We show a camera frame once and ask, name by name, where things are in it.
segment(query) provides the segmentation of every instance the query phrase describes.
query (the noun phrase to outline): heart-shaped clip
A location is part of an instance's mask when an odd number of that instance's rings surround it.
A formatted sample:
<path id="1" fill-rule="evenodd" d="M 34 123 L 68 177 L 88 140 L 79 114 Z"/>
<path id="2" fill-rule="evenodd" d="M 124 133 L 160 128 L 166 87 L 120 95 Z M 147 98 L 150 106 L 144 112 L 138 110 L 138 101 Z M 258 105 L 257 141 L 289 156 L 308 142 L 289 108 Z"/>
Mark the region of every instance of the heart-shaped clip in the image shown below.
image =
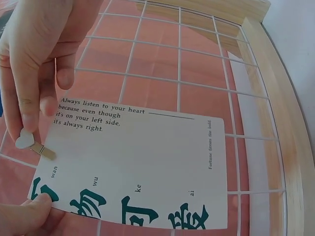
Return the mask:
<path id="1" fill-rule="evenodd" d="M 34 144 L 35 140 L 33 134 L 23 128 L 21 130 L 20 137 L 15 141 L 15 146 L 18 149 L 25 149 L 33 146 Z"/>
<path id="2" fill-rule="evenodd" d="M 15 146 L 19 149 L 30 148 L 37 154 L 43 155 L 51 160 L 56 158 L 56 154 L 53 151 L 36 142 L 33 134 L 24 128 L 21 130 L 20 137 L 15 141 Z"/>

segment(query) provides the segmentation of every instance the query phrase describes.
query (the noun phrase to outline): chinese characters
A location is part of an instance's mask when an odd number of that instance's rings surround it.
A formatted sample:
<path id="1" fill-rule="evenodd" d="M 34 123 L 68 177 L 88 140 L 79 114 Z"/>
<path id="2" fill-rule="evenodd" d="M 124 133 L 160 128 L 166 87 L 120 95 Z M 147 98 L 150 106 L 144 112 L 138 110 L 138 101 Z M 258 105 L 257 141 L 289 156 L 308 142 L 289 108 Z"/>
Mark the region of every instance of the chinese characters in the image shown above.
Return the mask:
<path id="1" fill-rule="evenodd" d="M 205 221 L 208 219 L 209 214 L 206 211 L 205 205 L 203 205 L 201 217 L 197 212 L 191 214 L 188 210 L 188 203 L 184 203 L 180 207 L 181 212 L 175 212 L 175 214 L 169 214 L 168 219 L 172 222 L 173 229 L 176 227 L 181 227 L 181 229 L 196 230 L 199 227 L 206 229 Z"/>
<path id="2" fill-rule="evenodd" d="M 40 180 L 41 180 L 40 177 L 37 177 L 36 179 L 33 180 L 33 189 L 31 192 L 31 200 L 34 200 L 38 196 L 38 194 L 36 193 L 36 189 L 37 189 L 37 186 L 38 186 Z M 49 188 L 46 184 L 41 186 L 40 193 L 47 193 L 50 196 L 52 202 L 59 201 L 58 195 L 51 188 Z"/>
<path id="3" fill-rule="evenodd" d="M 151 223 L 153 220 L 158 218 L 158 214 L 156 211 L 148 208 L 140 208 L 140 207 L 134 207 L 134 206 L 128 206 L 128 202 L 130 200 L 129 196 L 126 196 L 122 199 L 122 223 L 126 224 L 126 213 L 134 213 L 134 214 L 142 214 L 147 215 L 149 217 L 149 223 Z M 144 219 L 139 218 L 136 215 L 133 215 L 129 218 L 131 225 L 134 225 L 135 223 L 138 224 L 138 226 L 143 226 Z"/>
<path id="4" fill-rule="evenodd" d="M 92 198 L 93 200 L 98 202 L 98 206 L 95 205 L 95 203 L 90 199 Z M 105 198 L 103 198 L 101 195 L 98 195 L 88 189 L 84 189 L 80 192 L 80 202 L 76 201 L 76 200 L 71 200 L 70 201 L 70 206 L 74 206 L 76 208 L 78 208 L 78 214 L 79 215 L 84 215 L 84 216 L 88 216 L 85 209 L 90 213 L 90 217 L 93 217 L 93 213 L 92 210 L 89 206 L 91 206 L 96 213 L 98 214 L 98 216 L 101 218 L 100 212 L 98 207 L 105 205 L 106 204 L 106 200 Z"/>

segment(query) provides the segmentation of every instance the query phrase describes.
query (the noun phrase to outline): wire grid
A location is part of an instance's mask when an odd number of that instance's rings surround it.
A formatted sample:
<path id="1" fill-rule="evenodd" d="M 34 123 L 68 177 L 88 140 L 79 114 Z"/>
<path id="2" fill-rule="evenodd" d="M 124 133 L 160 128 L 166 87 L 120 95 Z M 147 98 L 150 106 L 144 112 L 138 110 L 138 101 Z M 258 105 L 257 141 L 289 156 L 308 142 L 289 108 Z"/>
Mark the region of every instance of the wire grid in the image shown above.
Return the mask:
<path id="1" fill-rule="evenodd" d="M 88 39 L 88 42 L 87 42 L 87 45 L 86 45 L 86 47 L 84 48 L 84 50 L 82 52 L 82 55 L 81 55 L 80 59 L 78 60 L 77 66 L 75 68 L 75 73 L 78 72 L 78 71 L 86 71 L 86 72 L 96 72 L 96 73 L 114 74 L 114 75 L 124 76 L 123 85 L 122 85 L 120 96 L 119 96 L 119 102 L 118 102 L 119 104 L 122 102 L 123 97 L 124 97 L 127 77 L 139 77 L 139 78 L 145 78 L 145 79 L 152 79 L 152 80 L 158 80 L 158 81 L 166 81 L 166 82 L 171 82 L 171 83 L 177 83 L 177 111 L 178 112 L 181 112 L 181 104 L 180 104 L 180 102 L 181 102 L 181 93 L 180 93 L 181 85 L 191 85 L 191 86 L 197 86 L 197 87 L 204 87 L 204 88 L 210 88 L 210 89 L 226 91 L 228 93 L 228 100 L 229 100 L 229 105 L 230 105 L 230 115 L 231 115 L 231 119 L 232 119 L 232 130 L 233 130 L 233 133 L 226 133 L 225 136 L 226 137 L 232 137 L 233 140 L 234 140 L 235 157 L 236 157 L 236 168 L 237 168 L 237 170 L 236 170 L 237 171 L 237 191 L 228 191 L 228 195 L 237 195 L 238 196 L 237 236 L 241 236 L 241 196 L 242 195 L 283 193 L 284 200 L 286 198 L 286 196 L 285 196 L 285 188 L 284 189 L 269 189 L 269 190 L 266 190 L 266 191 L 242 191 L 241 190 L 240 164 L 239 164 L 239 153 L 238 153 L 238 145 L 237 145 L 237 139 L 238 138 L 253 139 L 253 140 L 267 140 L 267 141 L 275 141 L 275 142 L 277 142 L 277 148 L 278 148 L 278 152 L 279 152 L 279 161 L 280 161 L 280 167 L 281 167 L 282 182 L 283 182 L 282 186 L 285 186 L 285 184 L 284 184 L 283 162 L 282 162 L 282 158 L 281 158 L 281 150 L 280 150 L 280 145 L 279 145 L 277 131 L 275 130 L 275 137 L 274 138 L 239 135 L 239 134 L 236 133 L 234 112 L 233 112 L 233 103 L 232 103 L 232 99 L 231 99 L 231 94 L 235 93 L 235 94 L 247 95 L 247 96 L 250 96 L 250 97 L 265 99 L 265 100 L 268 101 L 268 104 L 269 104 L 269 107 L 270 107 L 269 98 L 268 98 L 268 96 L 266 94 L 266 90 L 264 90 L 264 93 L 265 93 L 264 96 L 259 96 L 259 95 L 255 95 L 255 94 L 251 94 L 251 93 L 231 90 L 230 87 L 229 87 L 228 75 L 227 75 L 226 64 L 225 64 L 226 60 L 228 60 L 228 61 L 235 61 L 235 62 L 239 62 L 239 63 L 242 63 L 242 64 L 247 64 L 247 65 L 250 65 L 250 66 L 255 66 L 257 68 L 257 71 L 259 72 L 259 68 L 258 68 L 258 66 L 256 64 L 256 61 L 254 59 L 252 50 L 250 48 L 250 45 L 249 45 L 248 40 L 246 38 L 246 35 L 244 34 L 244 31 L 242 30 L 242 28 L 239 25 L 233 24 L 233 23 L 225 21 L 223 19 L 216 18 L 214 16 L 210 16 L 210 15 L 203 14 L 203 13 L 200 13 L 200 12 L 195 12 L 195 11 L 192 11 L 192 10 L 189 10 L 189 9 L 183 9 L 183 8 L 180 8 L 180 7 L 165 5 L 165 4 L 162 4 L 162 3 L 149 2 L 149 1 L 146 1 L 146 0 L 133 0 L 134 2 L 140 2 L 140 3 L 144 4 L 143 9 L 142 9 L 142 13 L 141 13 L 140 16 L 108 13 L 108 9 L 109 9 L 110 5 L 112 4 L 112 2 L 114 2 L 114 1 L 117 1 L 117 0 L 110 0 L 108 5 L 107 5 L 107 7 L 106 7 L 106 9 L 103 12 L 99 13 L 100 19 L 97 22 L 96 27 L 95 27 L 95 29 L 92 32 L 92 35 L 89 35 L 89 36 L 86 37 Z M 147 8 L 147 5 L 149 5 L 149 4 L 157 5 L 157 6 L 161 6 L 161 7 L 173 8 L 173 9 L 178 10 L 178 12 L 179 12 L 178 22 L 172 22 L 172 21 L 167 21 L 167 20 L 161 20 L 161 19 L 145 17 L 144 13 L 145 13 L 145 10 Z M 183 11 L 191 12 L 191 13 L 194 13 L 194 14 L 199 14 L 199 15 L 202 15 L 202 16 L 206 16 L 209 19 L 212 19 L 215 31 L 211 31 L 211 30 L 208 30 L 208 29 L 204 29 L 204 28 L 200 28 L 200 27 L 195 27 L 195 26 L 190 26 L 190 25 L 183 24 L 182 23 L 182 12 Z M 115 16 L 124 16 L 124 17 L 138 18 L 139 19 L 139 23 L 138 23 L 138 26 L 137 26 L 137 30 L 136 30 L 134 39 L 131 40 L 131 39 L 95 36 L 95 33 L 96 33 L 97 29 L 99 28 L 99 25 L 101 24 L 104 16 L 106 16 L 106 15 L 115 15 Z M 170 46 L 170 45 L 164 45 L 164 44 L 158 44 L 158 43 L 152 43 L 152 42 L 146 42 L 146 41 L 138 40 L 140 26 L 141 26 L 141 23 L 142 23 L 143 19 L 151 20 L 151 21 L 165 22 L 165 23 L 169 23 L 169 24 L 177 24 L 178 25 L 178 31 L 179 31 L 178 32 L 178 46 L 176 47 L 176 46 Z M 225 22 L 225 23 L 228 23 L 228 24 L 231 24 L 233 26 L 238 27 L 240 29 L 240 31 L 242 32 L 243 37 L 244 37 L 245 40 L 240 40 L 240 39 L 232 37 L 230 35 L 226 35 L 226 34 L 218 32 L 217 21 Z M 202 52 L 202 51 L 192 50 L 192 49 L 188 49 L 188 48 L 183 48 L 182 44 L 181 44 L 181 28 L 182 27 L 189 27 L 189 28 L 194 28 L 194 29 L 198 29 L 198 30 L 204 30 L 204 31 L 216 34 L 218 45 L 219 45 L 219 50 L 220 50 L 220 55 L 215 55 L 215 54 L 211 54 L 211 53 L 207 53 L 207 52 Z M 229 37 L 229 38 L 235 39 L 237 41 L 245 42 L 247 44 L 251 54 L 252 54 L 254 64 L 245 63 L 242 60 L 231 59 L 231 58 L 225 57 L 223 55 L 220 35 L 224 36 L 224 37 Z M 115 72 L 115 71 L 95 70 L 95 69 L 89 69 L 89 68 L 82 68 L 81 67 L 82 61 L 83 61 L 83 59 L 84 59 L 84 57 L 85 57 L 85 55 L 87 53 L 87 50 L 88 50 L 89 46 L 91 45 L 92 39 L 109 39 L 109 40 L 132 42 L 132 47 L 131 47 L 130 55 L 129 55 L 129 58 L 128 58 L 127 67 L 126 67 L 125 73 Z M 145 76 L 145 75 L 138 75 L 138 74 L 130 73 L 129 69 L 130 69 L 132 57 L 133 57 L 133 54 L 134 54 L 134 48 L 135 48 L 136 44 L 149 44 L 149 45 L 154 45 L 154 46 L 159 46 L 159 47 L 177 49 L 178 50 L 178 75 L 177 75 L 177 80 L 171 80 L 171 79 L 167 79 L 167 78 L 159 78 L 159 77 Z M 204 54 L 204 55 L 220 58 L 222 60 L 224 76 L 225 76 L 225 82 L 226 82 L 226 88 L 219 88 L 219 87 L 214 87 L 214 86 L 209 86 L 209 85 L 202 85 L 202 84 L 182 81 L 181 80 L 181 52 L 182 51 L 199 53 L 199 54 Z M 12 158 L 10 156 L 4 155 L 2 153 L 3 146 L 4 146 L 4 140 L 7 139 L 7 138 L 9 138 L 9 137 L 8 137 L 8 132 L 6 130 L 5 133 L 4 133 L 3 139 L 2 139 L 1 146 L 0 146 L 0 156 L 3 157 L 3 158 L 9 159 L 11 161 L 14 161 L 14 162 L 17 162 L 17 163 L 23 164 L 25 166 L 29 166 L 29 167 L 32 167 L 32 168 L 36 169 L 37 168 L 36 165 L 32 165 L 30 163 L 27 163 L 27 162 L 24 162 L 24 161 L 21 161 L 21 160 L 17 160 L 15 158 Z M 100 235 L 100 230 L 101 230 L 101 221 L 99 220 L 98 224 L 97 224 L 97 235 L 98 236 Z M 171 235 L 172 236 L 175 235 L 175 230 L 171 231 Z"/>

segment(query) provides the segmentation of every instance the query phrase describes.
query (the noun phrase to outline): white wall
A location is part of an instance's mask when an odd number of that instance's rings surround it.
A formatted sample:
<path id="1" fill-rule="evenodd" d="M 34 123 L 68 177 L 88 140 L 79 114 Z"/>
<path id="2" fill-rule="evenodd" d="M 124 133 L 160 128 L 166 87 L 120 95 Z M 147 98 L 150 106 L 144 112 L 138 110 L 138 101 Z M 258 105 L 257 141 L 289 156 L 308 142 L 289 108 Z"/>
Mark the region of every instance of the white wall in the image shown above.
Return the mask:
<path id="1" fill-rule="evenodd" d="M 315 0 L 269 0 L 263 25 L 296 89 L 315 154 Z"/>

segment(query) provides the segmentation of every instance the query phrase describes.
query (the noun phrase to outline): white heart decoration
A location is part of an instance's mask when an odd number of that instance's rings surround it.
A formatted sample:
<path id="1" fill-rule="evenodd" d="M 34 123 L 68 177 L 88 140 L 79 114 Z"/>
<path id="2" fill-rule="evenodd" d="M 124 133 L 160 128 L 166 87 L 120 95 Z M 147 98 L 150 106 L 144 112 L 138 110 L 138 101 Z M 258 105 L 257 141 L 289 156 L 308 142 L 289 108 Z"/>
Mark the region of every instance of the white heart decoration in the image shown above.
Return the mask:
<path id="1" fill-rule="evenodd" d="M 18 149 L 29 148 L 35 143 L 32 133 L 26 131 L 24 128 L 21 130 L 20 137 L 15 141 L 15 146 Z"/>

